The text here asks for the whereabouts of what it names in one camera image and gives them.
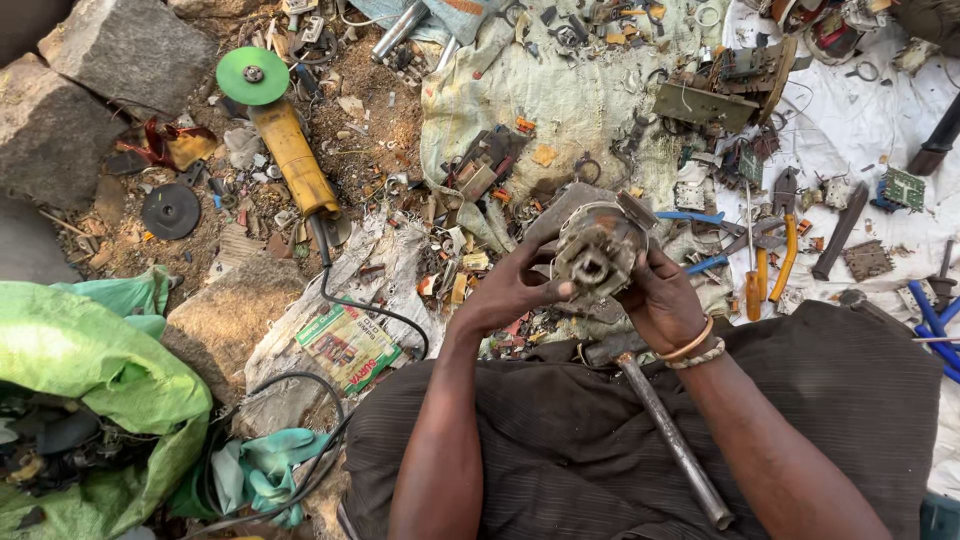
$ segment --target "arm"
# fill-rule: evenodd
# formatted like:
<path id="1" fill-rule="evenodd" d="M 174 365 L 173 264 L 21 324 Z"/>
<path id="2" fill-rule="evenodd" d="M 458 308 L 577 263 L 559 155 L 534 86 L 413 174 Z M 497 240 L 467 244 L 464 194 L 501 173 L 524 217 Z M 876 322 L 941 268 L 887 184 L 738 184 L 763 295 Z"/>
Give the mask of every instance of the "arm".
<path id="1" fill-rule="evenodd" d="M 660 248 L 640 256 L 634 278 L 634 286 L 619 300 L 655 352 L 675 351 L 703 331 L 693 286 Z M 715 341 L 708 337 L 691 356 L 708 351 Z M 850 480 L 780 415 L 730 355 L 680 369 L 677 375 L 772 537 L 891 538 Z"/>
<path id="2" fill-rule="evenodd" d="M 400 463 L 390 509 L 392 540 L 476 538 L 483 503 L 473 387 L 480 341 L 573 292 L 571 283 L 548 282 L 528 270 L 539 246 L 524 241 L 498 262 L 450 321 Z"/>

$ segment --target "screwdriver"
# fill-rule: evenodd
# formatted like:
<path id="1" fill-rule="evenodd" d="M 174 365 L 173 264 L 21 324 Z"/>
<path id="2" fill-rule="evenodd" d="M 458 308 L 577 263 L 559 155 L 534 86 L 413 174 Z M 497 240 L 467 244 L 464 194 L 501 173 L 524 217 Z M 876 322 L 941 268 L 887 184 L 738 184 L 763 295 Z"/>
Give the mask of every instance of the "screwdriver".
<path id="1" fill-rule="evenodd" d="M 750 254 L 750 269 L 747 270 L 747 318 L 751 321 L 760 320 L 760 276 L 756 273 L 756 259 L 754 253 L 754 213 L 750 207 L 750 181 L 744 179 L 743 187 L 747 190 L 747 253 Z"/>

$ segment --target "gray cloth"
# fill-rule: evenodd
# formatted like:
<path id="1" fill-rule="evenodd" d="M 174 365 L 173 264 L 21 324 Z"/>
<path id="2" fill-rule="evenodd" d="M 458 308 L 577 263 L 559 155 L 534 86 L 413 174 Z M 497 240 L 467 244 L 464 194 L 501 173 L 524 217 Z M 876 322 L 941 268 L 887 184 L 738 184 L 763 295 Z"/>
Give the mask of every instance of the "gray cloth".
<path id="1" fill-rule="evenodd" d="M 918 538 L 942 364 L 879 323 L 818 302 L 719 333 L 760 391 L 850 478 L 894 538 Z M 480 538 L 768 537 L 675 373 L 662 362 L 643 368 L 736 516 L 722 533 L 691 497 L 622 376 L 546 361 L 570 359 L 571 350 L 555 344 L 535 349 L 529 361 L 477 364 Z M 391 375 L 350 423 L 345 509 L 362 540 L 387 537 L 396 473 L 432 367 L 424 362 Z"/>

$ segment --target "yellow angle grinder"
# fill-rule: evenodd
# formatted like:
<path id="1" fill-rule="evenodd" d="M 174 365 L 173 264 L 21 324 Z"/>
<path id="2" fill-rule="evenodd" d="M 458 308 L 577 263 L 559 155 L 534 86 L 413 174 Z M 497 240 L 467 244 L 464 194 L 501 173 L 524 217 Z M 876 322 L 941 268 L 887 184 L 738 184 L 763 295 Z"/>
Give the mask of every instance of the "yellow angle grinder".
<path id="1" fill-rule="evenodd" d="M 335 233 L 341 212 L 333 189 L 300 130 L 297 110 L 283 97 L 290 84 L 283 60 L 260 47 L 234 49 L 217 64 L 217 84 L 228 98 L 248 106 L 248 116 L 273 154 L 303 217 L 310 218 L 311 225 L 325 222 L 334 238 L 346 240 Z"/>

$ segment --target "green plastic bag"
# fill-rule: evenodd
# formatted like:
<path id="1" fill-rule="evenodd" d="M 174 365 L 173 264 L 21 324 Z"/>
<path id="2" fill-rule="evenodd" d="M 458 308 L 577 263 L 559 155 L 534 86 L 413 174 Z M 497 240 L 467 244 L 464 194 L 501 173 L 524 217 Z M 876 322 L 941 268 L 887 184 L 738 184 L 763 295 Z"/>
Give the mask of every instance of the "green plastic bag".
<path id="1" fill-rule="evenodd" d="M 149 517 L 191 469 L 212 400 L 200 377 L 156 341 L 166 289 L 162 267 L 129 280 L 0 282 L 0 380 L 80 398 L 127 431 L 162 435 L 146 468 L 94 472 L 38 499 L 0 483 L 0 537 L 117 537 Z M 144 315 L 131 315 L 134 307 Z M 36 505 L 46 519 L 15 530 Z"/>

